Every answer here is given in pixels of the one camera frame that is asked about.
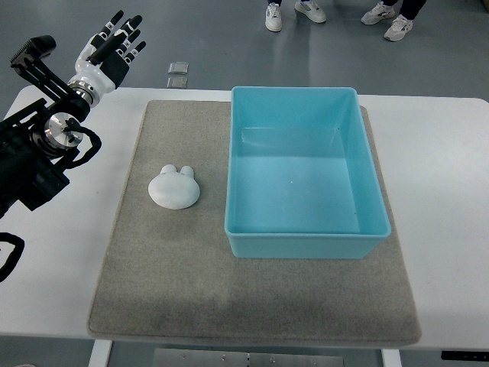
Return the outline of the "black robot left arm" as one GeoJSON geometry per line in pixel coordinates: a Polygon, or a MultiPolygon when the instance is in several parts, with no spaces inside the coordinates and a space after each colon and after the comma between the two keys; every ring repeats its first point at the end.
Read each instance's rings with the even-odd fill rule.
{"type": "Polygon", "coordinates": [[[43,62],[56,48],[50,35],[33,37],[12,57],[11,68],[44,97],[1,122],[1,213],[16,203],[35,210],[70,182],[65,171],[86,164],[100,137],[81,124],[86,94],[65,84],[43,62]]]}

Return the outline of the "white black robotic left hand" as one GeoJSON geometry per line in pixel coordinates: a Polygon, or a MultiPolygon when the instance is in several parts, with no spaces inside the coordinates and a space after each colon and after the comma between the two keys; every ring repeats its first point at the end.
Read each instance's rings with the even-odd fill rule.
{"type": "Polygon", "coordinates": [[[146,46],[145,41],[137,42],[142,17],[135,15],[118,25],[123,16],[124,12],[118,11],[92,36],[75,63],[76,74],[68,86],[91,107],[121,85],[131,64],[146,46]]]}

